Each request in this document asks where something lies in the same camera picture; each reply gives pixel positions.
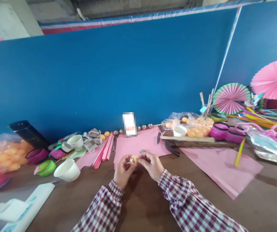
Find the blue wall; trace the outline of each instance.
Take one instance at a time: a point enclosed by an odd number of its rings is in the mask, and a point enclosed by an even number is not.
[[[264,66],[277,60],[277,1],[243,6],[218,88],[249,85]]]
[[[160,123],[215,86],[237,9],[0,42],[0,133],[29,120],[72,132]]]

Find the paper fan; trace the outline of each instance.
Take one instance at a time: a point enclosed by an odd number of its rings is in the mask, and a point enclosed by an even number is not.
[[[251,81],[251,86],[256,94],[264,93],[264,98],[277,99],[277,61],[258,71]]]
[[[213,97],[214,108],[221,114],[234,114],[244,107],[235,101],[249,101],[250,91],[239,83],[223,85]]]

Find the checkered sleeve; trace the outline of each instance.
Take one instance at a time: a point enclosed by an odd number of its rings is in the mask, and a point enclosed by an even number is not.
[[[121,198],[124,191],[111,181],[102,186],[91,205],[71,232],[114,231],[121,212]]]
[[[206,200],[189,180],[165,170],[159,186],[182,231],[247,231]]]

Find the brown table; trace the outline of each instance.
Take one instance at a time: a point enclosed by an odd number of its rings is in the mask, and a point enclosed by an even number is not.
[[[249,231],[277,231],[277,165],[256,157],[250,145],[245,145],[243,153],[264,168],[235,201],[184,154],[180,157],[171,154],[160,160],[170,173],[191,180],[205,198]],[[84,167],[74,182],[58,183],[27,231],[70,231],[101,185],[111,181],[113,160],[112,153],[99,169]],[[39,184],[56,180],[53,175],[34,176],[34,168],[27,165],[10,173],[10,183],[0,190],[0,202],[12,198],[26,200]],[[116,231],[180,231],[162,190],[145,170],[132,175],[125,192]],[[4,225],[0,221],[0,230]]]

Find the white paper cup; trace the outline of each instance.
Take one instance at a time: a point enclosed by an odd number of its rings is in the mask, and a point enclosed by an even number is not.
[[[70,152],[73,150],[73,147],[71,145],[69,145],[67,142],[63,142],[61,144],[61,148],[62,150],[64,150],[65,152]]]
[[[72,159],[68,159],[60,164],[54,172],[54,176],[67,182],[72,182],[80,175],[80,169]]]
[[[68,139],[67,143],[74,147],[76,151],[81,151],[84,147],[84,141],[81,135],[74,135]]]
[[[175,126],[173,129],[175,137],[186,136],[187,129],[183,126]]]

